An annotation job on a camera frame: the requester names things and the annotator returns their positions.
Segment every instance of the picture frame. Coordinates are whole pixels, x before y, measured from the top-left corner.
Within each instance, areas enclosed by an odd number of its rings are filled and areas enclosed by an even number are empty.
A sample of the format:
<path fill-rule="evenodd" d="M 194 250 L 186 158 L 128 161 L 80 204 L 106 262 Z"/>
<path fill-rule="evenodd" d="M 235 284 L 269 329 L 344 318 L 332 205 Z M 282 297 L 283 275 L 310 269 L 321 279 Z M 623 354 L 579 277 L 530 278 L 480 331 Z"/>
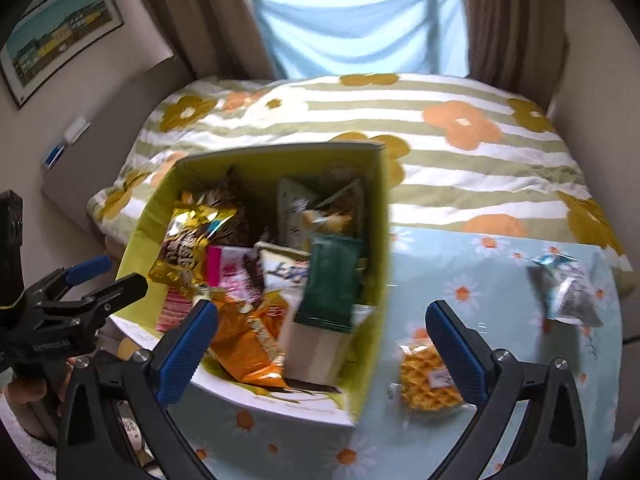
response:
<path fill-rule="evenodd" d="M 45 0 L 27 12 L 0 51 L 18 108 L 79 52 L 122 25 L 115 0 Z"/>

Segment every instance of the window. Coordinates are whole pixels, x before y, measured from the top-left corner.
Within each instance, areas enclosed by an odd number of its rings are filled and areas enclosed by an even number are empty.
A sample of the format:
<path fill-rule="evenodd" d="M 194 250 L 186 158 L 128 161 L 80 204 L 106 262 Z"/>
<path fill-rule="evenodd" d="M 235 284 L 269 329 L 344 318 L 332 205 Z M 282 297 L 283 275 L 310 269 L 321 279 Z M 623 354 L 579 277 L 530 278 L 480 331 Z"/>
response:
<path fill-rule="evenodd" d="M 280 79 L 468 73 L 462 0 L 254 0 L 254 7 Z"/>

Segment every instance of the blue gripper pad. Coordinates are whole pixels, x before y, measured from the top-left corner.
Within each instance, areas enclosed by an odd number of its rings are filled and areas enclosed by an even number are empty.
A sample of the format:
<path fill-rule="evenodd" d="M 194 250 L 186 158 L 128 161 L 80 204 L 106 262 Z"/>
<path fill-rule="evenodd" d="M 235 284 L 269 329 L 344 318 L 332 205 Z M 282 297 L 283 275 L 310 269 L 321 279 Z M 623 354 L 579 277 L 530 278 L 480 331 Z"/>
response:
<path fill-rule="evenodd" d="M 484 406 L 489 397 L 486 369 L 447 314 L 443 312 L 440 303 L 445 302 L 434 301 L 427 307 L 425 314 L 427 332 L 462 398 L 479 409 Z"/>
<path fill-rule="evenodd" d="M 210 301 L 199 301 L 176 328 L 156 345 L 156 399 L 163 408 L 180 400 L 218 330 L 218 308 Z"/>
<path fill-rule="evenodd" d="M 111 260 L 108 256 L 98 256 L 93 260 L 77 264 L 66 272 L 65 281 L 67 285 L 75 286 L 88 282 L 111 270 Z"/>

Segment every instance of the striped duvet cover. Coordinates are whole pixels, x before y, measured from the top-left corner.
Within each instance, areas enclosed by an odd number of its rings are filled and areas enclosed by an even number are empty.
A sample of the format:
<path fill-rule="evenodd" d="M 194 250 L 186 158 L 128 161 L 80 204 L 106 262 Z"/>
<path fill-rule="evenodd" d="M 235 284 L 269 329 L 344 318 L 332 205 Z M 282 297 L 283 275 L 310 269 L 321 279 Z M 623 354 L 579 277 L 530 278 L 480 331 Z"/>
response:
<path fill-rule="evenodd" d="M 578 164 L 532 102 L 471 79 L 324 76 L 261 85 L 198 80 L 151 113 L 113 186 L 91 198 L 97 225 L 126 244 L 179 158 L 222 148 L 372 139 L 387 145 L 390 222 L 603 248 L 621 293 L 628 259 Z M 482 238 L 494 243 L 490 236 Z"/>

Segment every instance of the cardboard box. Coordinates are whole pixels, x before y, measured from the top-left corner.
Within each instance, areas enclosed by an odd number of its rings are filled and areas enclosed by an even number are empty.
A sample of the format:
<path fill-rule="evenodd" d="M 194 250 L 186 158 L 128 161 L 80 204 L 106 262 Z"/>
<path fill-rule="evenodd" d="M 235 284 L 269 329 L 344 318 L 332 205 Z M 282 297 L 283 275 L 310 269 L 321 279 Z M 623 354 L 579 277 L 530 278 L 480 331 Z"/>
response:
<path fill-rule="evenodd" d="M 388 219 L 386 152 L 371 142 L 272 144 L 235 148 L 178 161 L 147 203 L 122 259 L 118 276 L 138 272 L 146 276 L 158 255 L 174 201 L 182 190 L 211 189 L 230 166 L 235 166 L 242 193 L 257 227 L 276 226 L 278 181 L 283 176 L 308 178 L 326 174 L 327 168 L 353 168 L 365 184 L 367 203 L 367 267 L 364 303 L 375 305 L 351 341 L 347 362 L 338 374 L 340 392 L 305 390 L 277 393 L 236 383 L 211 357 L 205 357 L 193 376 L 199 388 L 238 406 L 290 418 L 340 426 L 355 425 L 363 409 L 375 370 L 385 319 Z M 161 334 L 154 329 L 167 287 L 149 282 L 146 297 L 113 316 L 114 322 L 139 345 L 151 349 Z"/>

